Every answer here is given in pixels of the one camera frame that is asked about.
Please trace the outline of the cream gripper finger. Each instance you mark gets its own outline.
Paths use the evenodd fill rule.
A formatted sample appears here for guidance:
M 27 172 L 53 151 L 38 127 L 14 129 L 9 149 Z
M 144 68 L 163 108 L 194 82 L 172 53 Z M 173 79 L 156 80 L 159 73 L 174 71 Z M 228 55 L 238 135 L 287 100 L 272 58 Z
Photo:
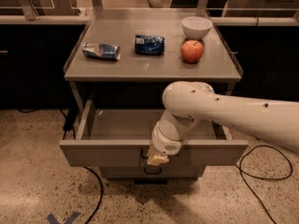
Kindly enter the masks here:
M 161 153 L 158 151 L 154 145 L 149 146 L 149 151 L 148 151 L 148 159 L 147 159 L 147 164 L 152 165 L 152 166 L 158 166 L 160 164 L 164 164 L 169 162 L 169 158 L 167 155 Z

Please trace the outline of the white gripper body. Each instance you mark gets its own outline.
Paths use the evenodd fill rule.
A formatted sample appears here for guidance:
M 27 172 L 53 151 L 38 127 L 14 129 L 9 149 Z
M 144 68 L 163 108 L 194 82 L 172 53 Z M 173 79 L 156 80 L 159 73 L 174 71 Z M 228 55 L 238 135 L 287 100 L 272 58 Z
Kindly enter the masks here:
M 157 123 L 152 131 L 149 153 L 172 156 L 183 146 L 183 135 L 178 126 L 171 123 Z

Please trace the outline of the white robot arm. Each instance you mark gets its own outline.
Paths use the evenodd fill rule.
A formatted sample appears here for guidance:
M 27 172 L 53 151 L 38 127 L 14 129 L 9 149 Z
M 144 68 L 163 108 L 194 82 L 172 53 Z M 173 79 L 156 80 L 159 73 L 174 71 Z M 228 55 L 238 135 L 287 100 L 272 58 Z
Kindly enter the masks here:
M 205 82 L 178 81 L 164 89 L 163 104 L 149 143 L 149 165 L 169 162 L 202 120 L 299 152 L 298 102 L 220 95 Z

